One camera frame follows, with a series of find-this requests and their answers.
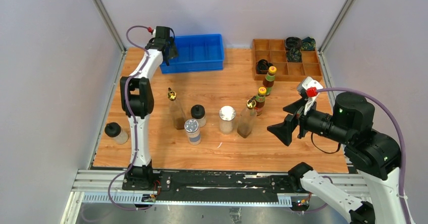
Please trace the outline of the blue plastic divided bin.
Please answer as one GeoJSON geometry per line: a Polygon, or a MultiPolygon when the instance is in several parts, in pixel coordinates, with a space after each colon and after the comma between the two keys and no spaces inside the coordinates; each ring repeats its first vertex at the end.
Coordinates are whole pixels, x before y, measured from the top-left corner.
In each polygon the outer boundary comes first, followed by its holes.
{"type": "Polygon", "coordinates": [[[224,69],[224,45],[221,34],[187,35],[175,38],[178,56],[163,62],[163,74],[220,71],[224,69]]]}

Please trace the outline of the glass oil bottle gold spout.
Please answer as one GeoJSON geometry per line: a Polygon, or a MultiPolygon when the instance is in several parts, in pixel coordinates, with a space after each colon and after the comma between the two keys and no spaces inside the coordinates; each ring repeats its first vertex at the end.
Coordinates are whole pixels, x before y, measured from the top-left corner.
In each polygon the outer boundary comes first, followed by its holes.
{"type": "Polygon", "coordinates": [[[186,122],[185,113],[176,92],[171,88],[168,88],[168,100],[170,101],[169,109],[173,119],[173,125],[177,130],[183,130],[186,122]]]}

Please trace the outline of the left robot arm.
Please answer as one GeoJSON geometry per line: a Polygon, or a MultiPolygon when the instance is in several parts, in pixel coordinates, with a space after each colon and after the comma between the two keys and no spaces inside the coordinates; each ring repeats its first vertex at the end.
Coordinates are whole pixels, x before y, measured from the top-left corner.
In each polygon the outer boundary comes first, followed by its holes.
{"type": "Polygon", "coordinates": [[[121,104],[130,124],[132,147],[124,190],[150,190],[155,184],[148,140],[148,122],[154,109],[150,80],[163,62],[178,55],[173,37],[152,38],[144,50],[135,70],[120,79],[121,104]]]}

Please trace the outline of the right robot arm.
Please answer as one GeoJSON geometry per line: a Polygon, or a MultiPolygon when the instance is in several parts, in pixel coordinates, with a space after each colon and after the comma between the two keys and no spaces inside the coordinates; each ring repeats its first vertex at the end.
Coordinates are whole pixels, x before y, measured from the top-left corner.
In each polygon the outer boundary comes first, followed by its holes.
{"type": "Polygon", "coordinates": [[[268,126],[283,144],[289,146],[292,134],[319,135],[344,147],[344,154],[363,177],[370,194],[364,201],[339,189],[310,165],[302,162],[288,171],[288,185],[294,192],[307,191],[318,196],[349,223],[413,223],[404,192],[405,156],[402,141],[375,130],[373,118],[379,101],[363,93],[340,89],[332,114],[318,111],[315,105],[304,109],[317,90],[284,107],[287,116],[268,126]]]}

